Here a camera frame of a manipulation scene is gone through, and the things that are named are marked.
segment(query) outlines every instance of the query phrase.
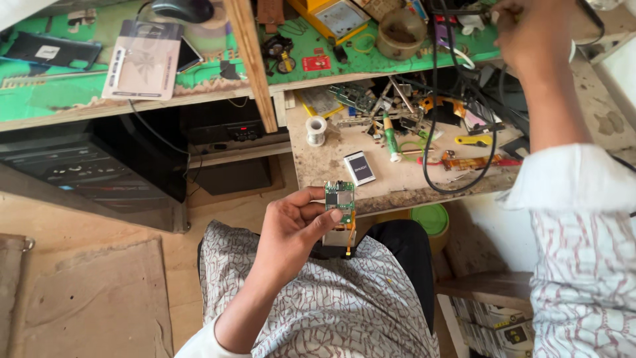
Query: circuit board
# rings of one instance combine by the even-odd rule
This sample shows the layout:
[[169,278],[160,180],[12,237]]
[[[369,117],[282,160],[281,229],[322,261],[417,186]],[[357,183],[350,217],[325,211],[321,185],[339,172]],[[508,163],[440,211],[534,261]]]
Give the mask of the circuit board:
[[341,224],[351,224],[351,214],[356,209],[354,203],[354,191],[356,186],[352,182],[329,181],[324,184],[325,210],[338,208],[344,214],[340,219]]

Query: purple item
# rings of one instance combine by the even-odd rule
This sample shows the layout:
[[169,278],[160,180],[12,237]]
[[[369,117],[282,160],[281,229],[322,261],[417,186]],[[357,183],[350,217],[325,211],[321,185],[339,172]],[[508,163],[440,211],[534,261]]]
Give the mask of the purple item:
[[[457,43],[455,41],[455,30],[451,27],[450,34],[453,36],[453,43]],[[435,38],[437,39],[437,44],[450,47],[448,44],[448,29],[445,24],[435,23]]]

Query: small container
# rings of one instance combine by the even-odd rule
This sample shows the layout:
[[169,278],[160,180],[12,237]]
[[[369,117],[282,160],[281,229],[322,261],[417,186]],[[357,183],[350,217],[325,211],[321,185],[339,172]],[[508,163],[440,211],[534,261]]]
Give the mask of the small container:
[[425,38],[426,24],[422,18],[407,9],[396,9],[380,22],[376,46],[382,55],[405,61],[415,55]]

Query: person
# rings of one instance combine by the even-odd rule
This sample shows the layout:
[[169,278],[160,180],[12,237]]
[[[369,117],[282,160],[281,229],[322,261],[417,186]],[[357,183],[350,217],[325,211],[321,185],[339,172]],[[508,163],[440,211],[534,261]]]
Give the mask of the person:
[[[574,0],[503,0],[503,59],[530,113],[532,154],[501,200],[530,210],[534,355],[636,352],[636,175],[592,144],[569,70]],[[523,12],[521,20],[516,16]],[[372,227],[351,260],[308,259],[342,217],[309,187],[271,203],[260,237],[210,223],[200,249],[204,327],[187,357],[439,357],[423,231]]]

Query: green container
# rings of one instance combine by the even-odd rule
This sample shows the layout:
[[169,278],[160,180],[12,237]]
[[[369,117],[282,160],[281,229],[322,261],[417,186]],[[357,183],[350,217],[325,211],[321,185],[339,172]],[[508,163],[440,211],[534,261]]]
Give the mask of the green container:
[[437,236],[448,226],[448,213],[442,204],[418,206],[410,211],[411,220],[417,221],[429,236]]

